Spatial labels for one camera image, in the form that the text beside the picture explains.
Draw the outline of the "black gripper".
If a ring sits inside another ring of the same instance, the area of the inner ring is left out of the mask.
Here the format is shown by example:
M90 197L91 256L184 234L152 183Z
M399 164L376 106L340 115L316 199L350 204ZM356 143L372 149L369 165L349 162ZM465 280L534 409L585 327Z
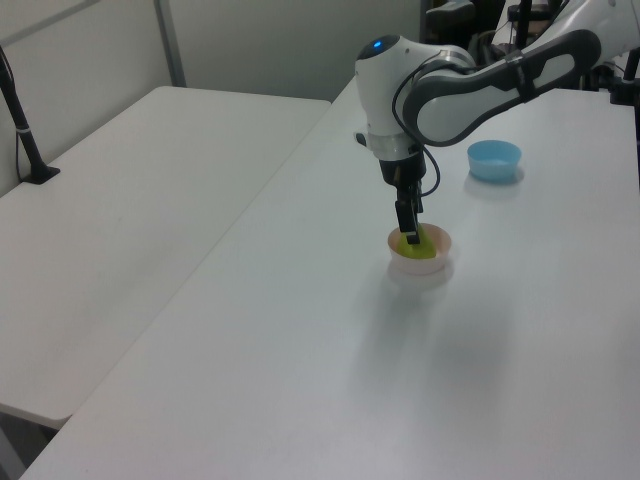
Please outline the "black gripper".
M424 211L421 183L426 174L426 163L421 152L401 160L380 160L383 180L396 188L399 197L409 200L396 200L395 210L399 230L405 235L409 245L419 244L419 222L417 214Z

